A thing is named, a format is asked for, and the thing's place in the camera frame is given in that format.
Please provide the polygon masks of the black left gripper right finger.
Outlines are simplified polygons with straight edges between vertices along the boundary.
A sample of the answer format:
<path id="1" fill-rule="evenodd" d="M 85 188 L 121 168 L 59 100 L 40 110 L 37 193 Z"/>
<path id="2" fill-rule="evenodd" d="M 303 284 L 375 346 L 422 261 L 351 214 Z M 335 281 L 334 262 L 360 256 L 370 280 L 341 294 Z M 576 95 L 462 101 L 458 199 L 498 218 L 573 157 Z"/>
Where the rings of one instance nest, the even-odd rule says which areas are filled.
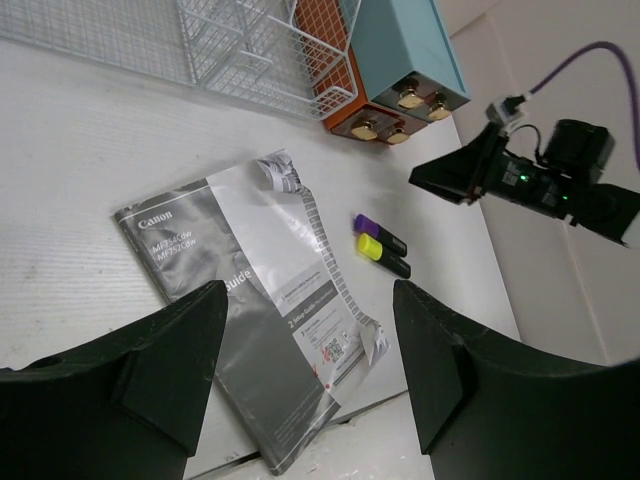
<path id="1" fill-rule="evenodd" d="M 550 354 L 408 280 L 393 311 L 421 453 L 438 479 L 635 479 L 639 363 Z"/>

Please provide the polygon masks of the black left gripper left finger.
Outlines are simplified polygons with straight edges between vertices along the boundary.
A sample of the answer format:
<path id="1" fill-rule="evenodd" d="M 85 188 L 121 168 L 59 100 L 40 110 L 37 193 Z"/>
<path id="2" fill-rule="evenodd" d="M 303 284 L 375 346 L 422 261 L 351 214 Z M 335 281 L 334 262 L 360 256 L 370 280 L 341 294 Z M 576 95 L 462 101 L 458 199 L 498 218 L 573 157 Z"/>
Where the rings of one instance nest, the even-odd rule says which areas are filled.
<path id="1" fill-rule="evenodd" d="M 90 342 L 1 372 L 5 479 L 180 479 L 226 324 L 211 281 Z"/>

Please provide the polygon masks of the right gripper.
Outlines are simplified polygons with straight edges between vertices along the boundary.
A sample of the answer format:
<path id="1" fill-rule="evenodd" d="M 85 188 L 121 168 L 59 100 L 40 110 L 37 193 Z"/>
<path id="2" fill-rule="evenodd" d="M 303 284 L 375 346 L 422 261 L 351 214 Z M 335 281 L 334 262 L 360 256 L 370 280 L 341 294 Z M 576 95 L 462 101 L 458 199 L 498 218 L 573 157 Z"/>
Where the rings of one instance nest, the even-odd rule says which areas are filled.
<path id="1" fill-rule="evenodd" d="M 560 214 L 560 175 L 505 154 L 494 123 L 460 149 L 414 167 L 409 183 L 456 205 L 493 195 L 543 215 Z"/>

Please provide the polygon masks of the purple cap highlighter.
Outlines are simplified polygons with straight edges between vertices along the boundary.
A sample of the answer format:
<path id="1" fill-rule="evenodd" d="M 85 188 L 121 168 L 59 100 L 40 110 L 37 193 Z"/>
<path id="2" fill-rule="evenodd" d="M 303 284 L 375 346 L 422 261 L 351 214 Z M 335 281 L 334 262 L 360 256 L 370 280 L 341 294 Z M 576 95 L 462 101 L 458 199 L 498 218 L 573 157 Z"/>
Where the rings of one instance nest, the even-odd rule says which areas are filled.
<path id="1" fill-rule="evenodd" d="M 354 229 L 357 233 L 368 234 L 396 255 L 402 258 L 407 256 L 408 248 L 404 241 L 364 214 L 355 217 Z"/>

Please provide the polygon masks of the yellow cap highlighter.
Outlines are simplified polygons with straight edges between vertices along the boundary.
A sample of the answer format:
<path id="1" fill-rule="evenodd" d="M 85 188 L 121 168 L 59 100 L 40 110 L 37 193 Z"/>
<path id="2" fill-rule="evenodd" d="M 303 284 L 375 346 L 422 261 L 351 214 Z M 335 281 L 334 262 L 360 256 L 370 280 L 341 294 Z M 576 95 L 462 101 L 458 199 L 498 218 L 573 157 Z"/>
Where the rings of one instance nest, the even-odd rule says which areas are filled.
<path id="1" fill-rule="evenodd" d="M 398 255 L 386 249 L 378 240 L 361 233 L 357 240 L 358 251 L 369 260 L 379 264 L 402 279 L 411 277 L 411 266 Z"/>

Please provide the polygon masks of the grey Canon setup guide booklet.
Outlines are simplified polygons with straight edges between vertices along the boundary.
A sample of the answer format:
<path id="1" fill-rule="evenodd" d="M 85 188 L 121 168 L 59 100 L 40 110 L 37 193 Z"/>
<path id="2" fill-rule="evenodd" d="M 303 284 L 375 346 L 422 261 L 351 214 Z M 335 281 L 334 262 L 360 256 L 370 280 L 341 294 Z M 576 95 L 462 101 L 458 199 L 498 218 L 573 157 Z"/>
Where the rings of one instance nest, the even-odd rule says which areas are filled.
<path id="1" fill-rule="evenodd" d="M 167 301 L 211 280 L 224 284 L 228 310 L 216 381 L 270 471 L 281 475 L 342 405 L 286 330 L 207 179 L 121 209 L 115 218 Z"/>

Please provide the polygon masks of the clear plastic bag with erasers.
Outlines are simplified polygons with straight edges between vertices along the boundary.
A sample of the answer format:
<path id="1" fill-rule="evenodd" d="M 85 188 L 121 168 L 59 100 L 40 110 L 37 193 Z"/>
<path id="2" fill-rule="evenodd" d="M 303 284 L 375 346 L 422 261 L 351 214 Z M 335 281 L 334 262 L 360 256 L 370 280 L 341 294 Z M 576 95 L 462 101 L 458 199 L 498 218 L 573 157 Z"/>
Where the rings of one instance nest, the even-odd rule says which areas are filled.
<path id="1" fill-rule="evenodd" d="M 315 377 L 345 404 L 389 343 L 348 291 L 315 199 L 292 158 L 280 150 L 207 182 Z"/>

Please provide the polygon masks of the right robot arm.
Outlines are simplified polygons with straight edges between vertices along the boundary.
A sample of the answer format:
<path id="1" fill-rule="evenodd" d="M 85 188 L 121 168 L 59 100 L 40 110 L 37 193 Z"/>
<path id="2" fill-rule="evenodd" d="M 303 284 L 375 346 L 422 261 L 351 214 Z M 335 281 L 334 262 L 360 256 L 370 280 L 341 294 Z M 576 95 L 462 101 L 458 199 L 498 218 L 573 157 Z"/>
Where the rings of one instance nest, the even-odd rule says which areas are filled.
<path id="1" fill-rule="evenodd" d="M 602 127 L 558 122 L 543 157 L 507 152 L 488 124 L 466 146 L 415 167 L 412 185 L 454 204 L 492 194 L 625 247 L 639 243 L 639 196 L 600 181 Z M 420 451 L 438 479 L 635 479 L 639 363 L 550 354 L 449 308 L 408 280 L 394 320 Z"/>

